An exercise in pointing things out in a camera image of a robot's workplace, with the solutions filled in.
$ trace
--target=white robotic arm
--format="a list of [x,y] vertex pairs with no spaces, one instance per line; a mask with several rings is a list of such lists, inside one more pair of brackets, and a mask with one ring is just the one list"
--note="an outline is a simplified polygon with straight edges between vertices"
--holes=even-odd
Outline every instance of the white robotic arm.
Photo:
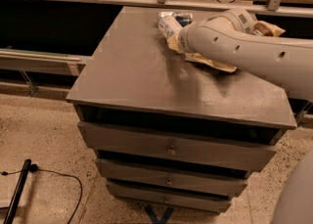
[[284,88],[290,98],[313,102],[313,40],[250,34],[252,17],[233,9],[185,26],[180,48],[250,72]]

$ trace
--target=blue tape on floor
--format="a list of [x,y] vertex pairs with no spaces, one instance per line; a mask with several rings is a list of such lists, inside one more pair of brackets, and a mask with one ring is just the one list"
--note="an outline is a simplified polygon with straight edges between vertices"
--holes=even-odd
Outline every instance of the blue tape on floor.
[[146,206],[145,210],[148,213],[149,218],[151,219],[153,224],[166,224],[170,218],[170,215],[174,211],[174,208],[168,207],[160,220],[157,219],[157,215],[155,214],[153,208],[150,205]]

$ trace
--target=speckled floor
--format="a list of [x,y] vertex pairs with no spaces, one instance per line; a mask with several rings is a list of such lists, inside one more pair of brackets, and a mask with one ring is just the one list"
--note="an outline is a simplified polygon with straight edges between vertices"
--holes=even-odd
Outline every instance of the speckled floor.
[[[159,221],[167,206],[115,199],[105,186],[76,127],[78,117],[64,94],[39,91],[28,98],[26,89],[0,87],[0,171],[18,171],[30,158],[42,169],[77,176],[83,185],[74,224],[110,223],[270,223],[278,196],[298,161],[313,148],[313,117],[289,131],[277,144],[278,153],[261,173],[248,179],[248,187],[233,199],[226,213],[173,207],[168,221]],[[0,201],[9,200],[19,174],[0,177]],[[29,174],[14,223],[67,223],[79,198],[74,179],[47,172]],[[155,220],[147,214],[150,206]],[[0,209],[3,222],[6,209]]]

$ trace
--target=drawer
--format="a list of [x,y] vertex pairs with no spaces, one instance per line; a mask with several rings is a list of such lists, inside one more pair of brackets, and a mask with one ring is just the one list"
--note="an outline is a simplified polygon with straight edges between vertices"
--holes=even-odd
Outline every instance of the drawer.
[[114,181],[108,181],[107,187],[110,194],[115,197],[157,202],[212,212],[225,212],[231,204],[230,201],[219,198],[215,199],[201,195],[178,193],[170,190],[161,190]]
[[246,171],[262,170],[276,152],[273,146],[135,127],[79,122],[78,128],[91,149]]
[[168,189],[183,189],[221,196],[238,197],[244,190],[246,180],[175,170],[168,167],[122,162],[120,160],[96,159],[103,177],[122,181],[140,182]]

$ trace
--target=black stand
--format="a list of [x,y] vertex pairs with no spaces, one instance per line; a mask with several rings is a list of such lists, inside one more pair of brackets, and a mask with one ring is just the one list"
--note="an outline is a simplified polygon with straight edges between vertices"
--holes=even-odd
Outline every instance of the black stand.
[[13,222],[14,216],[15,216],[16,211],[18,209],[19,201],[20,201],[20,198],[22,195],[22,189],[23,189],[23,186],[25,184],[30,166],[31,166],[31,160],[27,159],[23,164],[22,172],[20,174],[20,178],[19,178],[17,187],[16,187],[14,194],[12,196],[12,199],[11,199],[11,202],[9,205],[9,209],[8,209],[6,218],[4,220],[4,224],[12,224],[12,222]]

